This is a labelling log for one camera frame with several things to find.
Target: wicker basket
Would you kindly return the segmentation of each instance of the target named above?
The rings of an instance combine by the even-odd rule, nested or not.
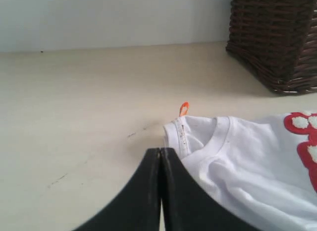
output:
[[[317,92],[317,0],[232,0],[226,49],[280,94]]]

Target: red graphic on shirt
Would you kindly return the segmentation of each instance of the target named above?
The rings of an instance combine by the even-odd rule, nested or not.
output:
[[[312,155],[309,153],[310,147],[317,147],[317,128],[314,128],[309,121],[310,117],[316,116],[317,114],[306,115],[303,113],[291,113],[284,119],[284,125],[287,130],[295,134],[307,134],[308,141],[300,143],[297,146],[297,153],[301,158],[304,166],[309,171],[309,177],[311,183],[317,192],[317,163],[314,162]],[[295,126],[294,119],[303,118],[307,120],[307,126]]]

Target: beige floor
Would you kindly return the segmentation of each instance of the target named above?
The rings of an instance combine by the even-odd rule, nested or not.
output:
[[[277,97],[225,43],[0,54],[0,230],[68,231],[125,185],[184,101],[194,116],[314,109]]]

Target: white t-shirt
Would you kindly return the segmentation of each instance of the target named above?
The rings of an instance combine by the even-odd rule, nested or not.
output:
[[[164,128],[190,175],[236,216],[266,231],[317,231],[317,114],[183,116]]]

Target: orange tag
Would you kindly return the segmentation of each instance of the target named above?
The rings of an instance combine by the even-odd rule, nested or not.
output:
[[[179,109],[179,116],[185,116],[189,109],[189,103],[186,101],[182,104],[182,106]]]

